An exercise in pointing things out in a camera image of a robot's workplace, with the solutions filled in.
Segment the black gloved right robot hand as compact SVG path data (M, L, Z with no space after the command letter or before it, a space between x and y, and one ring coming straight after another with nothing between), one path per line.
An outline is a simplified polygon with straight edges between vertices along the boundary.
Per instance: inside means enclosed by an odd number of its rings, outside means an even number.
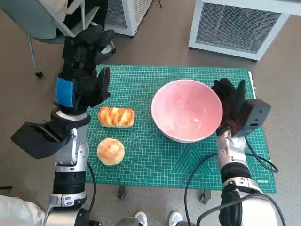
M222 121L216 134L221 136L223 132L230 130L235 135L243 127L240 120L240 111L245 101L245 80L241 80L237 87L227 79L214 80L211 89L217 94L222 103Z

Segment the black left hand blue tape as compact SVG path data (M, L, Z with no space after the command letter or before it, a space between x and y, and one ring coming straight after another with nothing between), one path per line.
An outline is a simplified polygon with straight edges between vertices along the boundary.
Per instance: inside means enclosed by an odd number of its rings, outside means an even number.
M104 67L98 72L96 67L116 52L114 35L112 29L92 25L75 37L65 38L63 70L55 89L55 104L64 114L83 114L111 96L110 69Z

